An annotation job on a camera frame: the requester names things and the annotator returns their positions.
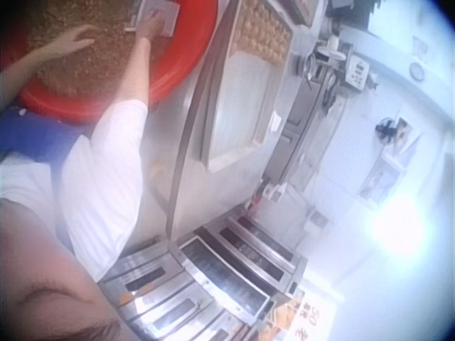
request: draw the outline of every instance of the person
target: person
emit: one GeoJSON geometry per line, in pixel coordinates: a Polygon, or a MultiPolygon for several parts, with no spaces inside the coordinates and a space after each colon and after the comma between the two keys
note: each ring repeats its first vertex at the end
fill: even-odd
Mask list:
{"type": "MultiPolygon", "coordinates": [[[[30,128],[29,113],[0,123],[1,326],[15,340],[137,340],[96,282],[137,221],[151,42],[163,26],[156,13],[139,24],[119,89],[90,139],[33,115],[30,128]],[[22,126],[33,144],[39,133],[44,151],[22,126]],[[62,224],[69,246],[56,235],[62,224]]],[[[1,108],[40,65],[93,44],[77,39],[92,29],[74,28],[3,71],[1,108]]]]}

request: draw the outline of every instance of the stainless steel counter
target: stainless steel counter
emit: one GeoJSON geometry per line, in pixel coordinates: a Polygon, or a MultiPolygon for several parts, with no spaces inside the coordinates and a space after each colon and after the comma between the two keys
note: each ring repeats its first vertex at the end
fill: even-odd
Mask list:
{"type": "MultiPolygon", "coordinates": [[[[277,7],[277,0],[270,0],[277,7]]],[[[218,22],[228,0],[219,0],[218,22]]],[[[314,24],[295,26],[291,54],[306,55],[313,50],[319,34],[326,0],[321,0],[314,24]]],[[[142,156],[144,197],[137,227],[127,249],[135,248],[156,235],[176,239],[232,209],[252,196],[277,144],[301,84],[294,76],[290,58],[276,100],[275,110],[282,118],[278,131],[267,132],[261,147],[242,160],[216,173],[209,173],[200,162],[205,112],[197,108],[203,93],[196,89],[204,77],[206,61],[153,110],[146,125],[142,156]]]]}

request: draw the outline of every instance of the red basin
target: red basin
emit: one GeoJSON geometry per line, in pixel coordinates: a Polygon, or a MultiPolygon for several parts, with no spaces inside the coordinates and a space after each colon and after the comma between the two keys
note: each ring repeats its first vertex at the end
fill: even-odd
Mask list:
{"type": "MultiPolygon", "coordinates": [[[[218,0],[180,0],[180,14],[174,37],[154,66],[150,84],[150,100],[158,102],[188,75],[210,42],[216,24],[218,0]]],[[[26,54],[25,26],[3,39],[2,69],[26,54]]],[[[59,97],[51,93],[37,78],[24,87],[19,97],[32,111],[74,124],[94,122],[109,105],[106,98],[59,97]]]]}

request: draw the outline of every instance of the metal tray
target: metal tray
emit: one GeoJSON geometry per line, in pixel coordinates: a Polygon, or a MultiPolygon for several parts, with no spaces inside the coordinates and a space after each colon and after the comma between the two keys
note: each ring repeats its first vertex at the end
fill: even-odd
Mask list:
{"type": "Polygon", "coordinates": [[[271,2],[265,6],[274,13],[290,35],[289,49],[280,66],[249,53],[238,51],[230,55],[241,5],[233,0],[225,12],[230,16],[225,31],[227,44],[218,56],[207,107],[207,119],[202,147],[202,162],[216,172],[245,157],[262,145],[274,111],[275,100],[289,61],[293,32],[271,2]]]}

